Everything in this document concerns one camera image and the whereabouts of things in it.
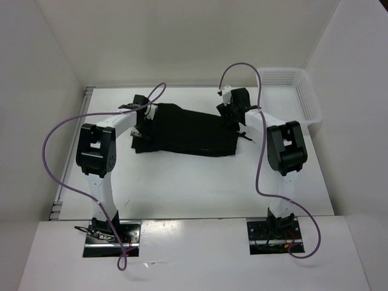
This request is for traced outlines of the black shorts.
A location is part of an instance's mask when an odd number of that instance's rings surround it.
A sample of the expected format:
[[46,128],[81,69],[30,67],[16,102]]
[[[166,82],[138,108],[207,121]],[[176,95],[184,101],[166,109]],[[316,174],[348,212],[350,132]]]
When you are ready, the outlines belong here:
[[238,124],[228,127],[220,116],[160,103],[150,121],[143,121],[145,133],[134,136],[136,153],[166,151],[186,155],[223,157],[236,154],[237,141],[246,136]]

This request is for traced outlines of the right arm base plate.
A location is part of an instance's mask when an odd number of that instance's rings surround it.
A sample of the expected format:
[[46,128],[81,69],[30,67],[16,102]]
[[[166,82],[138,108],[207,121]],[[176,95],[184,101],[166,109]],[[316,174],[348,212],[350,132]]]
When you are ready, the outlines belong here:
[[247,233],[251,255],[283,254],[289,247],[292,253],[305,252],[297,220],[280,230],[270,230],[264,220],[248,220]]

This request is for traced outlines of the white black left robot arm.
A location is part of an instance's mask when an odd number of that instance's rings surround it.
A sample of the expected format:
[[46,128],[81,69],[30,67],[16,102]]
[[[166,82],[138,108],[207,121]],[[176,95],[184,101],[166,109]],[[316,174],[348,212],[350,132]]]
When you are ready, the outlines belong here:
[[157,112],[149,98],[135,95],[133,102],[96,124],[81,126],[76,164],[89,184],[93,216],[86,232],[97,239],[114,242],[121,235],[118,209],[113,200],[112,171],[117,162],[116,140],[129,129],[145,137]]

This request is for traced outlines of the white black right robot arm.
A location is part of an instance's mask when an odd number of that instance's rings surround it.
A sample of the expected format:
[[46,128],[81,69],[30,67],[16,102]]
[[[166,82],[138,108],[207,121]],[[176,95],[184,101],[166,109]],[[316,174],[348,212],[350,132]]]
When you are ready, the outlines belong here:
[[[266,232],[272,238],[280,238],[293,225],[295,215],[290,205],[295,196],[295,181],[308,157],[301,125],[297,121],[285,122],[251,105],[245,88],[234,89],[227,85],[220,88],[218,94],[222,103],[217,109],[227,125],[241,123],[263,134],[255,188],[260,196],[270,199]],[[259,189],[259,175],[265,159],[278,175],[275,194]]]

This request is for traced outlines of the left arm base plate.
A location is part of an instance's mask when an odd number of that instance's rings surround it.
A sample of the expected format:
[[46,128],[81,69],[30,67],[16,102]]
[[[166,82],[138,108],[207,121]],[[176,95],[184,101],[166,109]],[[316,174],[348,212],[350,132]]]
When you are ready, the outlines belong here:
[[[126,257],[138,257],[141,221],[120,221],[118,235],[127,251]],[[114,235],[86,234],[83,258],[118,258],[120,254],[121,248]]]

